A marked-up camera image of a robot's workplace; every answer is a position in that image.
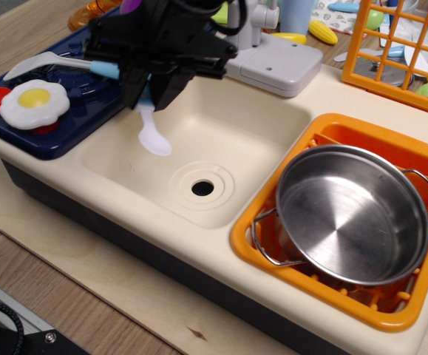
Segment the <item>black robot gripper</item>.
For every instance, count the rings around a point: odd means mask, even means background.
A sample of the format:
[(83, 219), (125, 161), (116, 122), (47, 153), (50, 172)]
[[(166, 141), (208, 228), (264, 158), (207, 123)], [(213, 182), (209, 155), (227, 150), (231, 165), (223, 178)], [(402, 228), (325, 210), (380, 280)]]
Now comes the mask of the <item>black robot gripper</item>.
[(217, 37), (221, 1), (142, 1), (133, 12), (88, 24), (87, 59), (119, 65), (123, 104), (134, 109), (149, 80), (155, 111), (166, 109), (194, 77), (221, 77), (237, 48)]

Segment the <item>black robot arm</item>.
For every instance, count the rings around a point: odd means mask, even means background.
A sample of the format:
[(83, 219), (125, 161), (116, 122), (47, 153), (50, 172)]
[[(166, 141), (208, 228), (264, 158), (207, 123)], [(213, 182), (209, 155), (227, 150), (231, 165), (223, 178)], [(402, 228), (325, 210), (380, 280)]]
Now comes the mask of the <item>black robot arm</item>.
[(222, 1), (123, 1), (116, 16), (88, 24), (84, 48), (89, 60), (117, 64), (122, 101), (134, 108), (148, 87), (156, 110), (165, 109), (195, 76), (222, 79), (238, 49), (217, 37), (240, 32), (247, 18), (244, 1), (236, 27), (213, 20)]

